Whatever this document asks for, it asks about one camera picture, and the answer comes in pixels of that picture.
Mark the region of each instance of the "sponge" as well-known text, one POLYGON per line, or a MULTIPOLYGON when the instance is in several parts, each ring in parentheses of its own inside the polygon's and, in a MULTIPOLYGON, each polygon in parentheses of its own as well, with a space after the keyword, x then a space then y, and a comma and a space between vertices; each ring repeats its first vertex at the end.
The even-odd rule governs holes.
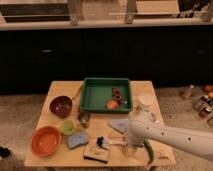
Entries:
POLYGON ((85 145, 89 142, 88 134, 86 131, 74 133, 67 137, 68 146, 70 149, 74 149, 78 146, 85 145))

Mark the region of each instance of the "orange bowl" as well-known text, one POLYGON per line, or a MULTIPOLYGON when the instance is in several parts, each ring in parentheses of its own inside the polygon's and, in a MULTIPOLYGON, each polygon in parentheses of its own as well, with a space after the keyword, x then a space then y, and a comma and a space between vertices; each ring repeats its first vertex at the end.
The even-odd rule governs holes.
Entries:
POLYGON ((39 157, 53 154, 61 143, 59 130, 52 126, 39 128, 33 133, 31 140, 31 150, 39 157))

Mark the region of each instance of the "green tray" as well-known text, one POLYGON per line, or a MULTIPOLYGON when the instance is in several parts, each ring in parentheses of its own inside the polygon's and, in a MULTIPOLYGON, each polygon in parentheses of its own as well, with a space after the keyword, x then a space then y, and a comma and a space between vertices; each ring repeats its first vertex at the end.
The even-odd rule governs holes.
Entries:
POLYGON ((94 113, 129 113, 132 111, 132 94, 127 78, 85 78, 80 110, 94 113), (119 88, 124 100, 117 109, 107 109, 112 99, 112 88, 119 88))

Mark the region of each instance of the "dark cabinet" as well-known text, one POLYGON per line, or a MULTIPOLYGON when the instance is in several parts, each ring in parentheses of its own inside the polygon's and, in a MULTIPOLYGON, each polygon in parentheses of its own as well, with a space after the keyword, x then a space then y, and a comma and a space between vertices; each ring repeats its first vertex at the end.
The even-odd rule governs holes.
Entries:
POLYGON ((53 80, 128 77, 155 86, 212 83, 213 26, 0 31, 0 93, 53 80))

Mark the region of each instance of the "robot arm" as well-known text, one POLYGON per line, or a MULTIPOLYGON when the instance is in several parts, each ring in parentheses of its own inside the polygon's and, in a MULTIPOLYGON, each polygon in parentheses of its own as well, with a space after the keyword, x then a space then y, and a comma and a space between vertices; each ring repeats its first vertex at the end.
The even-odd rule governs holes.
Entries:
POLYGON ((126 141, 140 146, 144 138, 162 142, 185 152, 213 161, 213 133, 167 127, 150 120, 150 112, 142 111, 130 121, 126 141))

